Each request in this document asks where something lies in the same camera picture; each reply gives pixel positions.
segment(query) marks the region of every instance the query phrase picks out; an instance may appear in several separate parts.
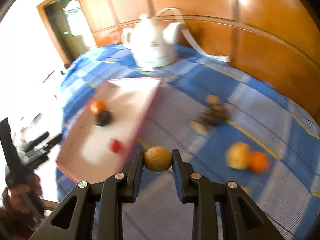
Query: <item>toy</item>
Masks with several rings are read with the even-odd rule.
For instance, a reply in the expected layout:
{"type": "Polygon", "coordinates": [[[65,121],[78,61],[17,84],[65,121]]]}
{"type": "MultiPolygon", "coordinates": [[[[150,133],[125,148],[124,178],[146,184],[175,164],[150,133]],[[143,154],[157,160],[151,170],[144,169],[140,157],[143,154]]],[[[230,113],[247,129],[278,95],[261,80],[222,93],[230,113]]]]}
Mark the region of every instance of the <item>toy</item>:
{"type": "Polygon", "coordinates": [[[152,147],[144,154],[143,163],[150,171],[166,171],[172,164],[172,155],[164,147],[152,147]]]}
{"type": "Polygon", "coordinates": [[[269,158],[260,152],[252,152],[250,154],[250,170],[254,173],[265,172],[269,169],[270,161],[269,158]]]}
{"type": "Polygon", "coordinates": [[[209,126],[221,125],[228,119],[226,109],[220,105],[220,99],[215,95],[208,95],[206,99],[209,107],[201,112],[198,120],[191,120],[191,128],[198,134],[207,135],[209,126]]]}
{"type": "Polygon", "coordinates": [[[117,139],[111,139],[111,150],[118,153],[122,149],[122,143],[117,139]]]}
{"type": "Polygon", "coordinates": [[[94,114],[99,114],[101,111],[106,110],[107,106],[103,101],[96,101],[93,100],[90,103],[90,110],[94,113],[94,114]]]}
{"type": "Polygon", "coordinates": [[[95,119],[95,122],[94,122],[95,125],[106,126],[111,122],[112,115],[111,115],[111,112],[107,110],[102,110],[99,113],[94,115],[94,119],[95,119]]]}
{"type": "Polygon", "coordinates": [[[230,168],[245,170],[250,165],[250,146],[236,142],[226,152],[226,163],[230,168]]]}

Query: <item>tablecloth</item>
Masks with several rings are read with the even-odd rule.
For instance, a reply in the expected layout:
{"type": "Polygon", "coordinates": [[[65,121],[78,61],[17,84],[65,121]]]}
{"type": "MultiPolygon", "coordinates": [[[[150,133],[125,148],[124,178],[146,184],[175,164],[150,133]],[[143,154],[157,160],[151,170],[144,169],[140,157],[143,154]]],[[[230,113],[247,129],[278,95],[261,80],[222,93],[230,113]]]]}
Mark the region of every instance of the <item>tablecloth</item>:
{"type": "MultiPolygon", "coordinates": [[[[179,149],[183,161],[211,181],[234,180],[244,187],[284,239],[303,238],[320,210],[319,126],[269,84],[192,48],[178,45],[177,52],[177,62],[154,72],[138,68],[121,44],[81,55],[61,86],[63,135],[104,80],[160,77],[161,86],[132,151],[153,146],[179,149]],[[209,94],[220,97],[230,120],[202,136],[189,127],[189,120],[208,106],[209,94]],[[225,152],[237,141],[267,154],[270,170],[253,174],[226,166],[225,152]]],[[[61,199],[75,183],[58,169],[56,180],[61,199]]],[[[192,216],[193,206],[179,202],[171,169],[144,169],[136,203],[123,205],[124,238],[191,239],[192,216]]]]}

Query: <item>door frame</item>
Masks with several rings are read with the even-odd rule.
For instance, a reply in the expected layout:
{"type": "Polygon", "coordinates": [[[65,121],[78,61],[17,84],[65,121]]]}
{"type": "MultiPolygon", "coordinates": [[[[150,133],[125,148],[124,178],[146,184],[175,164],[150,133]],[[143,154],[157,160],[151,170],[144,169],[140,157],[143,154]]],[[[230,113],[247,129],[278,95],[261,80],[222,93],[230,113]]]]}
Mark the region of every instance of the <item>door frame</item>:
{"type": "Polygon", "coordinates": [[[50,25],[50,22],[49,22],[49,19],[44,11],[44,7],[53,2],[54,0],[45,0],[43,1],[42,3],[40,3],[38,6],[37,6],[37,9],[38,9],[38,12],[39,12],[39,15],[40,15],[40,18],[44,24],[44,27],[46,28],[47,32],[48,32],[48,35],[54,45],[54,47],[56,48],[59,56],[61,57],[62,61],[64,64],[66,65],[70,65],[71,62],[70,60],[68,59],[67,55],[64,53],[62,47],[60,46],[60,43],[58,42],[57,40],[57,37],[56,35],[54,34],[52,28],[51,28],[51,25],[50,25]]]}

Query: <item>teapot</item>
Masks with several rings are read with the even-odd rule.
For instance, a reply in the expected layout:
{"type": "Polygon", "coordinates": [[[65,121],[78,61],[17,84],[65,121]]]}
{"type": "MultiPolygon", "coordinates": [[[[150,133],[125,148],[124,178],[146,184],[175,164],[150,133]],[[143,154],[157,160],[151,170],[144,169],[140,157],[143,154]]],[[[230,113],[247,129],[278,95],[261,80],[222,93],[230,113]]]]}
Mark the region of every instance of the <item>teapot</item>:
{"type": "Polygon", "coordinates": [[[175,43],[178,37],[178,26],[181,22],[170,23],[166,28],[155,18],[140,16],[141,21],[134,29],[123,30],[123,45],[131,49],[136,64],[145,71],[171,64],[177,60],[175,43]]]}

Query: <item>cutting board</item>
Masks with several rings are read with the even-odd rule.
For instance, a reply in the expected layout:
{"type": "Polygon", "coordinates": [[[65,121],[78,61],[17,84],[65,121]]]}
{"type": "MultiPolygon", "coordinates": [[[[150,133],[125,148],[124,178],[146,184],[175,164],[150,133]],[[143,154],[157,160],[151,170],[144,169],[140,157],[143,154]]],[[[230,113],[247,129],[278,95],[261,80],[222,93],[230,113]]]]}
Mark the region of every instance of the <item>cutting board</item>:
{"type": "Polygon", "coordinates": [[[91,184],[120,172],[159,85],[158,78],[105,81],[92,100],[106,103],[112,122],[96,126],[90,101],[63,142],[56,160],[59,169],[76,183],[91,184]],[[123,145],[119,153],[111,151],[113,138],[123,145]]]}

